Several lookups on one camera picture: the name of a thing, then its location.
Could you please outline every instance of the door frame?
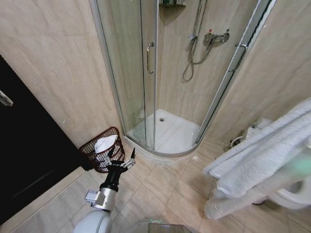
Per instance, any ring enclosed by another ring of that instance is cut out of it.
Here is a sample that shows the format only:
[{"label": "door frame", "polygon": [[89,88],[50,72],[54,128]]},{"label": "door frame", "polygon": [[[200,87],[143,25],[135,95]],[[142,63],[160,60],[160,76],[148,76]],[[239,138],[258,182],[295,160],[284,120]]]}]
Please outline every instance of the door frame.
[{"label": "door frame", "polygon": [[248,56],[275,2],[276,0],[258,0],[252,16],[248,21],[239,43],[236,45],[236,50],[232,56],[229,66],[207,111],[203,124],[201,125],[200,131],[195,140],[196,144],[200,144],[205,133],[211,126],[213,119],[225,100],[231,85],[239,73],[241,65]]}]

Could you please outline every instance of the wicker basket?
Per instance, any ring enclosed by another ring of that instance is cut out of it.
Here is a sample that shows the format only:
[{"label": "wicker basket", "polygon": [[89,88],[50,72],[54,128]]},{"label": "wicker basket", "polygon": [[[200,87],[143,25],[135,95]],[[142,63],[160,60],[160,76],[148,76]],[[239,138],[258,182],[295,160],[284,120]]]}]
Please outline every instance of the wicker basket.
[{"label": "wicker basket", "polygon": [[[98,139],[102,137],[108,137],[111,135],[117,135],[118,138],[115,143],[108,149],[95,153],[94,145]],[[110,150],[114,150],[112,155],[110,156],[111,160],[124,160],[125,152],[121,142],[119,130],[116,127],[110,127],[109,129],[102,132],[100,135],[96,136],[92,140],[85,143],[83,146],[79,148],[81,154],[85,155],[93,164],[94,169],[100,173],[107,173],[108,169],[104,165],[104,157],[108,155]]]}]

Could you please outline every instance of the tiled wall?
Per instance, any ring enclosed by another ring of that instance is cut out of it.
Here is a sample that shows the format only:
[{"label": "tiled wall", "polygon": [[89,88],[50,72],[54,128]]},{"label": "tiled wall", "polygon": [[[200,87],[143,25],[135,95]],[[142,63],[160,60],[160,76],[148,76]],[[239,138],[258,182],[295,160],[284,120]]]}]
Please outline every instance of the tiled wall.
[{"label": "tiled wall", "polygon": [[311,4],[276,1],[207,134],[228,143],[311,97]]},{"label": "tiled wall", "polygon": [[140,2],[99,0],[98,8],[128,131],[144,118]]},{"label": "tiled wall", "polygon": [[120,128],[87,0],[3,0],[0,53],[76,146]]},{"label": "tiled wall", "polygon": [[[223,34],[229,29],[230,38],[225,44],[214,46],[205,62],[195,66],[193,79],[182,83],[182,74],[188,62],[188,36],[192,34],[198,3],[199,0],[185,1],[185,8],[169,8],[165,13],[160,9],[159,24],[161,26],[164,21],[165,30],[159,27],[159,43],[162,39],[164,46],[163,52],[158,52],[158,66],[162,65],[158,68],[158,107],[201,124],[257,0],[208,0],[194,55],[195,61],[206,53],[203,38],[209,29],[217,34]],[[186,78],[190,77],[190,70],[189,68]]]}]

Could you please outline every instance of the beige floor tile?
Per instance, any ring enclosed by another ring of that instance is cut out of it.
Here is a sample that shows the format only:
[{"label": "beige floor tile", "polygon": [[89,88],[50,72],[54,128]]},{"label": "beige floor tile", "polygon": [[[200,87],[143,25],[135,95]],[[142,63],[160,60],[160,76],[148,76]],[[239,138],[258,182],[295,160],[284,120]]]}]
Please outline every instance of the beige floor tile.
[{"label": "beige floor tile", "polygon": [[166,168],[157,165],[144,181],[144,185],[164,204],[169,200],[179,178]]},{"label": "beige floor tile", "polygon": [[194,153],[194,156],[191,158],[191,161],[193,161],[198,167],[201,169],[205,168],[207,165],[209,165],[211,162],[213,162],[214,158],[211,158],[208,156],[207,152],[201,152],[201,146],[197,149],[197,151]]},{"label": "beige floor tile", "polygon": [[55,184],[52,188],[47,190],[37,199],[32,201],[30,204],[25,206],[22,210],[17,212],[14,216],[8,219],[1,225],[1,233],[8,233],[12,231],[15,227],[29,218],[32,214],[34,214],[37,210],[47,204],[52,200],[55,196],[57,196],[60,192],[62,192],[66,187],[68,187],[72,182],[78,179],[81,175],[83,175],[85,171],[82,167],[78,167],[68,176],[63,178],[60,182]]},{"label": "beige floor tile", "polygon": [[213,177],[204,175],[202,169],[193,161],[189,162],[181,180],[208,198],[213,183]]},{"label": "beige floor tile", "polygon": [[271,200],[265,200],[264,203],[265,205],[269,206],[271,209],[273,209],[274,211],[277,211],[278,213],[286,216],[286,208],[284,208],[283,206],[280,206],[276,203],[274,203],[273,201]]},{"label": "beige floor tile", "polygon": [[288,209],[287,216],[311,232],[311,206],[301,210]]},{"label": "beige floor tile", "polygon": [[145,159],[140,154],[136,154],[136,164],[129,170],[140,182],[144,182],[149,173],[156,166],[155,163]]},{"label": "beige floor tile", "polygon": [[199,228],[206,198],[180,180],[167,206],[187,225]]},{"label": "beige floor tile", "polygon": [[209,192],[208,199],[211,199],[211,198],[213,197],[213,195],[214,195],[214,190],[215,190],[215,188],[217,187],[217,181],[218,181],[218,179],[213,178],[213,183],[212,183],[212,186],[211,186],[211,188],[210,188],[210,192]]},{"label": "beige floor tile", "polygon": [[199,231],[201,233],[242,233],[244,231],[243,211],[236,211],[218,220],[203,216]]},{"label": "beige floor tile", "polygon": [[307,229],[303,228],[299,224],[292,220],[289,220],[290,232],[291,233],[310,233]]},{"label": "beige floor tile", "polygon": [[119,180],[119,191],[116,194],[116,207],[122,210],[126,203],[130,200],[141,183],[130,172],[121,174]]},{"label": "beige floor tile", "polygon": [[68,221],[69,216],[62,202],[59,197],[55,197],[19,225],[13,233],[55,233]]},{"label": "beige floor tile", "polygon": [[181,220],[176,214],[174,214],[173,211],[170,210],[169,207],[167,206],[165,206],[160,216],[160,219],[164,223],[185,225],[184,221]]},{"label": "beige floor tile", "polygon": [[213,160],[225,152],[226,145],[214,139],[205,137],[195,152],[192,160],[201,168],[206,167]]},{"label": "beige floor tile", "polygon": [[73,217],[86,203],[84,197],[89,189],[98,190],[98,184],[93,177],[85,173],[67,187],[59,198],[69,217]]},{"label": "beige floor tile", "polygon": [[99,173],[95,171],[95,169],[88,171],[88,174],[90,174],[93,177],[93,179],[97,182],[97,184],[99,185],[105,182],[106,177],[108,175],[108,173]]},{"label": "beige floor tile", "polygon": [[130,225],[145,218],[159,218],[165,205],[141,185],[121,213]]},{"label": "beige floor tile", "polygon": [[176,165],[167,165],[164,166],[167,170],[169,170],[171,173],[175,174],[178,177],[181,177],[184,173],[187,165],[189,163],[189,159],[181,161],[180,163]]},{"label": "beige floor tile", "polygon": [[112,233],[124,233],[130,228],[130,224],[126,221],[122,214],[119,214],[112,222]]},{"label": "beige floor tile", "polygon": [[70,233],[73,232],[74,225],[68,221],[57,233]]},{"label": "beige floor tile", "polygon": [[288,233],[286,216],[267,205],[250,205],[244,208],[245,226],[254,233]]}]

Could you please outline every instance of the shower mixer valve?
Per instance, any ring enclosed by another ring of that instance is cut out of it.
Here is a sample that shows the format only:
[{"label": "shower mixer valve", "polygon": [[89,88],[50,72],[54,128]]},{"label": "shower mixer valve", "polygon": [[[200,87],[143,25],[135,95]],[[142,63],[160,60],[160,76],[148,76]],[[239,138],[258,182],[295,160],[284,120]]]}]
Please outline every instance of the shower mixer valve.
[{"label": "shower mixer valve", "polygon": [[209,32],[209,33],[207,33],[204,36],[204,40],[205,40],[205,42],[207,44],[210,44],[210,43],[225,43],[225,42],[227,42],[229,37],[230,37],[229,33],[224,33],[222,35],[217,35],[217,34]]}]

